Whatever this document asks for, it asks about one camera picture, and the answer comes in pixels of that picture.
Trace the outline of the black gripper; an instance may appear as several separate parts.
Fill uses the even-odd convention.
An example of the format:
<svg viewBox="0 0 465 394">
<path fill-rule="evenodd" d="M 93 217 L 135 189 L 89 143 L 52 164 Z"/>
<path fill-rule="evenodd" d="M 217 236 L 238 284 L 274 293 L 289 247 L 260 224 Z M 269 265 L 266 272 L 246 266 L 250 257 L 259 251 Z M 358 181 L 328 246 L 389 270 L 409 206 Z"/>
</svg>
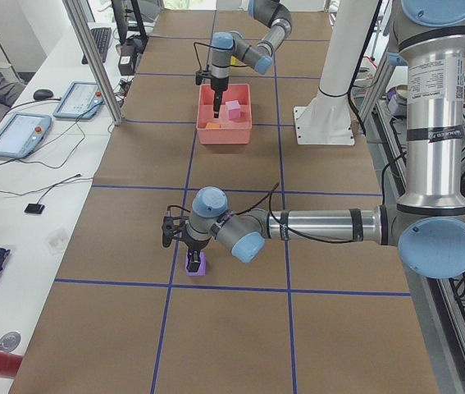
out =
<svg viewBox="0 0 465 394">
<path fill-rule="evenodd" d="M 218 118 L 221 110 L 221 96 L 228 90 L 229 76 L 211 75 L 211 89 L 214 92 L 213 117 Z"/>
<path fill-rule="evenodd" d="M 189 251 L 194 251 L 194 250 L 202 251 L 207 246 L 209 239 L 200 241 L 200 240 L 193 239 L 191 236 L 183 236 L 183 241 L 188 247 L 188 251 L 187 251 L 188 253 Z"/>
</svg>

